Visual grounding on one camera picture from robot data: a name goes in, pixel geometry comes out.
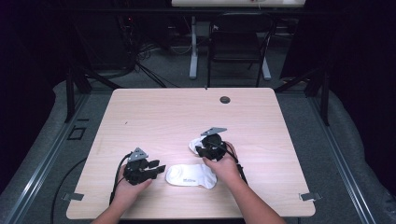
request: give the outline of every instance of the chair leg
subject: chair leg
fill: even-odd
[[[260,63],[259,74],[257,75],[257,80],[256,80],[256,87],[259,87],[261,78],[262,78],[262,63]]]

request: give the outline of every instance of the person's right hand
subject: person's right hand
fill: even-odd
[[[236,157],[233,145],[229,142],[225,142],[225,144],[227,146],[227,150],[233,153]],[[212,172],[215,173],[216,176],[227,185],[232,183],[235,179],[241,179],[235,160],[230,154],[226,153],[219,161],[211,161],[206,157],[203,157],[203,160],[205,165],[207,165],[212,170]]]

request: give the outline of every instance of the person's left hand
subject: person's left hand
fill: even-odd
[[[126,181],[123,177],[124,169],[125,165],[121,166],[119,173],[120,183],[117,185],[116,194],[111,204],[115,203],[117,206],[120,206],[120,208],[124,209],[125,211],[134,203],[137,195],[139,195],[139,193],[141,193],[151,184],[152,179],[148,179],[138,185],[132,185],[128,183],[128,181]]]

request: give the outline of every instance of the metal rail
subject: metal rail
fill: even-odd
[[[48,154],[44,157],[44,159],[40,162],[40,164],[35,169],[32,177],[30,178],[28,184],[26,185],[21,197],[15,203],[13,209],[11,210],[8,218],[6,219],[6,223],[22,223],[23,218],[26,215],[30,205],[32,204],[35,196],[38,191],[41,189],[41,186],[44,183],[47,175],[52,168],[52,165],[55,163],[60,151],[61,145],[64,142],[64,139],[67,137],[69,132],[73,129],[73,124],[77,119],[78,113],[81,111],[82,107],[87,103],[89,95],[82,94],[78,99],[76,104],[76,114],[73,118],[71,118],[70,122],[65,123],[56,137],[54,143],[52,144],[51,149]]]
[[[331,126],[327,126],[318,112],[318,102],[313,97],[308,97],[308,102],[311,105],[312,109],[316,112],[315,116],[317,117],[318,123],[320,124],[322,131],[326,134],[327,139],[329,140],[329,144],[331,146],[330,153],[334,160],[335,166],[340,172],[340,176],[342,177],[344,184],[346,186],[346,190],[355,205],[356,211],[361,219],[361,223],[365,224],[375,224],[375,219],[373,214],[371,213],[367,202],[364,200],[363,195],[361,194],[361,189],[359,188],[355,177],[351,173],[349,166],[341,152],[338,143],[332,134]]]

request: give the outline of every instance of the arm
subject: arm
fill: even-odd
[[[233,146],[230,143],[227,145],[227,149],[234,153]],[[204,158],[204,163],[230,190],[247,224],[285,223],[283,218],[241,179],[235,161],[229,154],[220,161]]]
[[[124,166],[121,167],[119,173],[120,183],[117,185],[116,194],[114,196],[111,205],[92,223],[93,224],[112,224],[118,223],[122,214],[132,206],[134,201],[137,199],[137,195],[146,189],[152,182],[152,179],[148,179],[145,182],[138,185],[131,185],[125,179],[123,179]]]

